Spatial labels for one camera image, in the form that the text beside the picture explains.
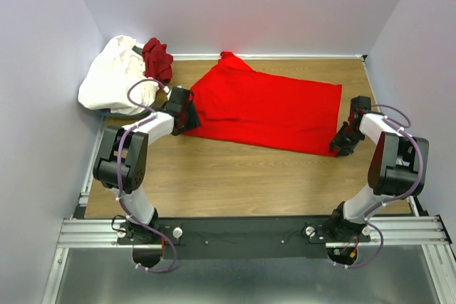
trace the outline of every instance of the white knob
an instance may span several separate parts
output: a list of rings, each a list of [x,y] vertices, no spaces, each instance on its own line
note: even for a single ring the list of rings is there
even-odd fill
[[[183,231],[182,231],[182,229],[181,229],[180,227],[176,227],[176,228],[174,228],[174,230],[172,231],[172,235],[173,235],[176,239],[180,238],[180,237],[182,236],[182,233],[183,233]]]

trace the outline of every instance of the wooden table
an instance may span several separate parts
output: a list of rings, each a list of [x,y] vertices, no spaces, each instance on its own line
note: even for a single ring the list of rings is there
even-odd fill
[[[360,60],[247,62],[265,73],[341,83],[339,127],[348,117],[351,98],[367,95],[373,99]],[[176,61],[171,85],[190,88],[215,63]],[[366,140],[357,146],[355,154],[332,158],[168,136],[149,147],[144,188],[161,216],[330,214],[366,184],[374,147]],[[407,202],[401,201],[384,212],[410,210]],[[85,217],[111,218],[122,213],[109,190],[94,180]]]

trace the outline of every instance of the wall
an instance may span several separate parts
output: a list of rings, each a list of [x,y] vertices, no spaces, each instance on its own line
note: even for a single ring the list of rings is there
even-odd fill
[[[85,0],[105,39],[171,53],[369,52],[398,0]]]
[[[76,94],[104,40],[83,0],[0,8],[0,302],[40,303],[98,127]]]
[[[380,103],[410,114],[412,133],[430,141],[419,199],[442,214],[456,239],[456,0],[400,0],[368,59]]]

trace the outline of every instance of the white wall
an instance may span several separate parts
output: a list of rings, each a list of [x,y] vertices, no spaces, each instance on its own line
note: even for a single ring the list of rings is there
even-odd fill
[[[85,0],[105,39],[171,53],[364,54],[398,0]]]
[[[98,127],[76,91],[104,43],[83,0],[0,8],[0,302],[40,303]]]
[[[409,113],[430,141],[419,196],[456,239],[456,0],[400,0],[367,59],[378,101]]]

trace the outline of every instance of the red fabric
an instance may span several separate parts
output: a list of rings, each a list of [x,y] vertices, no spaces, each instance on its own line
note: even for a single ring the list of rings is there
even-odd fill
[[[233,53],[221,56],[192,87],[201,126],[186,135],[335,155],[328,150],[342,85],[260,73]]]
[[[142,49],[145,61],[145,76],[154,78],[162,83],[169,83],[172,78],[172,56],[166,53],[166,44],[161,44],[156,38],[151,38]]]

